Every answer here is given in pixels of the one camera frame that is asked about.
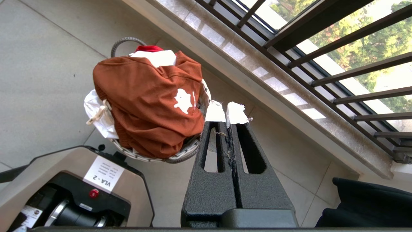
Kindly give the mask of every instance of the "laundry basket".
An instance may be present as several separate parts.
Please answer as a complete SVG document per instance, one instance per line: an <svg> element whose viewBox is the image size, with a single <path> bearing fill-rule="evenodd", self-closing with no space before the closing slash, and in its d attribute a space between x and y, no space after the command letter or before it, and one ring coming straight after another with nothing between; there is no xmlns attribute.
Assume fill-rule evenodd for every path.
<svg viewBox="0 0 412 232"><path fill-rule="evenodd" d="M117 47L127 41L134 41L137 42L143 46L146 46L146 44L139 40L138 38L135 37L125 37L119 41L117 41L113 47L112 47L112 51L111 51L111 57L115 57L116 56L116 49ZM203 113L203 116L205 117L206 115L206 110L207 107L209 106L212 97L210 95L210 91L206 85L206 82L204 80L202 80L202 84L203 84L203 88L200 91L199 94L199 99L198 99L198 104L196 104L198 106L198 108L200 108L201 112ZM152 158L148 158L145 156L140 155L136 150L134 149L128 149L128 148L124 148L120 145L119 140L116 139L109 139L116 147L117 149L119 149L123 154L125 154L126 156L133 158L133 159L137 159L140 161L144 161L144 162L167 162L167 163L180 163L182 161L185 161L189 158L191 158L192 156L194 156L197 153L198 147L199 147L199 139L200 136L193 136L192 138L188 138L185 140L182 149L174 156L171 156L167 159L152 159Z"/></svg>

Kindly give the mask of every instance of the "white print on shirt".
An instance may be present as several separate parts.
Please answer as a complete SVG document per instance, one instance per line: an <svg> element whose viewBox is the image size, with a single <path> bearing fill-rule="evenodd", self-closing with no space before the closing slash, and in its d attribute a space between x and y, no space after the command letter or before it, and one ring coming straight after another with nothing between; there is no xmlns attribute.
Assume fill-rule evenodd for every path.
<svg viewBox="0 0 412 232"><path fill-rule="evenodd" d="M193 102L194 102L194 106L196 107L196 98L194 97L194 91L192 92L193 94Z"/></svg>
<svg viewBox="0 0 412 232"><path fill-rule="evenodd" d="M179 107L183 113L189 114L187 110L192 107L192 104L190 103L190 94L184 89L178 89L175 99L177 101L175 108Z"/></svg>

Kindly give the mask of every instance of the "green foliage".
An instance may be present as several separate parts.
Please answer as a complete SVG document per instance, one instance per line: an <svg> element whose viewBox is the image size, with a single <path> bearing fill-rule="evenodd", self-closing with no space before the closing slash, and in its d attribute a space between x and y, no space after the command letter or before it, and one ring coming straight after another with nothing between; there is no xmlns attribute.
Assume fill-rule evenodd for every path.
<svg viewBox="0 0 412 232"><path fill-rule="evenodd" d="M271 8L289 21L314 0L278 0ZM398 4L393 4L391 11L395 12L409 4L412 0L403 0ZM318 47L323 47L345 35L348 35L373 21L366 8L362 8L334 23L323 31L309 38ZM340 47L328 54L328 56L338 63L343 69L350 70L394 57L405 52L412 51L412 19L408 18L392 26L384 28L376 33L359 39L351 44ZM390 73L393 68L376 71L355 79L370 92L376 86L377 78ZM382 102L394 112L412 111L412 101L404 96L382 99Z"/></svg>

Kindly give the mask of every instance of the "white cloth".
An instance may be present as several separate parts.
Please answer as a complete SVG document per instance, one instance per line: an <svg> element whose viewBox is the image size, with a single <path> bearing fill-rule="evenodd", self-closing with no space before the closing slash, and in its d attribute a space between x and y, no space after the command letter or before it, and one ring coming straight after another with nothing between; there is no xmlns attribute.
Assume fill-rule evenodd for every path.
<svg viewBox="0 0 412 232"><path fill-rule="evenodd" d="M176 55L171 50L159 52L137 51L130 54L131 57L147 58L153 66L170 66L176 64ZM108 109L108 104L103 104L99 99L96 90L90 93L84 99L84 109L90 120L87 123L93 123L96 129L107 139L119 139L115 130L115 121L112 113Z"/></svg>
<svg viewBox="0 0 412 232"><path fill-rule="evenodd" d="M93 118L101 107L103 107L103 102L99 99L96 90L90 91L90 93L84 99L84 109L86 110L87 116ZM115 121L110 110L104 110L100 118L93 120L93 125L106 139L119 139L119 136L115 130Z"/></svg>
<svg viewBox="0 0 412 232"><path fill-rule="evenodd" d="M147 58L156 68L159 68L160 66L170 66L176 64L176 55L172 50L158 52L137 51L133 53L131 57Z"/></svg>

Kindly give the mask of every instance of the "brown t-shirt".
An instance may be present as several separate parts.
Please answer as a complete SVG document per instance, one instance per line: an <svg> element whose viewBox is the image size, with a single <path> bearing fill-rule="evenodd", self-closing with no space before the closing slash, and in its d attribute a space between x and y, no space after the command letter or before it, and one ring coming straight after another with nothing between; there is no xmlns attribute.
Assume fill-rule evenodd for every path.
<svg viewBox="0 0 412 232"><path fill-rule="evenodd" d="M165 159L203 129L203 115L196 107L201 65L182 52L176 53L175 66L159 68L146 58L110 58L96 65L93 80L99 98L112 107L125 148Z"/></svg>

